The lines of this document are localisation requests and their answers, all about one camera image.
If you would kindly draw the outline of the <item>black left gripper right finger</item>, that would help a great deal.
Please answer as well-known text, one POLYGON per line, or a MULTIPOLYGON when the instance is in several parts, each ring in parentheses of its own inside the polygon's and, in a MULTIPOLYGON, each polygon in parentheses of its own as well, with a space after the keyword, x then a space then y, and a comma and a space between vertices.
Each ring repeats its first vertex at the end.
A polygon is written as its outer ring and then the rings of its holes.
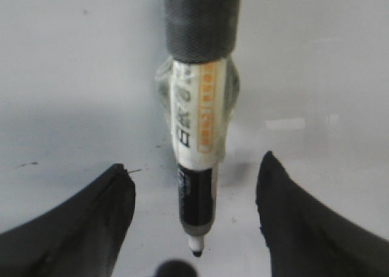
POLYGON ((256 205, 272 276, 388 276, 388 241, 310 195, 271 151, 260 164, 256 205))

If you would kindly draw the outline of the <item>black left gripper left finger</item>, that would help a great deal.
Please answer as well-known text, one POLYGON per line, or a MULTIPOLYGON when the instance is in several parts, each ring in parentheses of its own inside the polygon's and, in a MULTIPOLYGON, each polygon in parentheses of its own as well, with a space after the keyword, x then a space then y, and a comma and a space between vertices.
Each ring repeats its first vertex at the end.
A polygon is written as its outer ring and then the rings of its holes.
POLYGON ((128 171, 112 165, 59 206, 1 233, 1 276, 111 276, 135 201, 128 171))

